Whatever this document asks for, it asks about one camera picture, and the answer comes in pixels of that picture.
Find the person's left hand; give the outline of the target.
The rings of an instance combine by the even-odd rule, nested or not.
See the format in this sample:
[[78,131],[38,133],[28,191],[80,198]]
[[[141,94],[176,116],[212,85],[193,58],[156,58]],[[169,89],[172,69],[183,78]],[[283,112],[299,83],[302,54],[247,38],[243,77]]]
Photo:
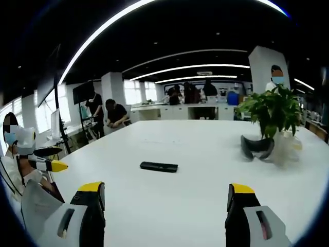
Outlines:
[[24,176],[25,183],[27,183],[30,180],[35,181],[36,183],[41,183],[42,179],[43,176],[38,170],[33,170],[32,172]]

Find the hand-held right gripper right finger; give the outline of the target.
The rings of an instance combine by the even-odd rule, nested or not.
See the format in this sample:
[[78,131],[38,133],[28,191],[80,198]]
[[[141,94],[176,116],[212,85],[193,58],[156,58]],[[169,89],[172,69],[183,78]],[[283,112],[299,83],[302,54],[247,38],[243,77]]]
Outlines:
[[226,246],[292,246],[283,221],[246,185],[229,185],[225,230]]

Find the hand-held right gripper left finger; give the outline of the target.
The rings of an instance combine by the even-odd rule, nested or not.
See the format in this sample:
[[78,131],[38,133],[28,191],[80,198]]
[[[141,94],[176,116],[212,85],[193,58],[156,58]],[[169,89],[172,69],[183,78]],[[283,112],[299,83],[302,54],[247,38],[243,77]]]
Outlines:
[[38,246],[104,246],[105,184],[81,186],[43,224]]

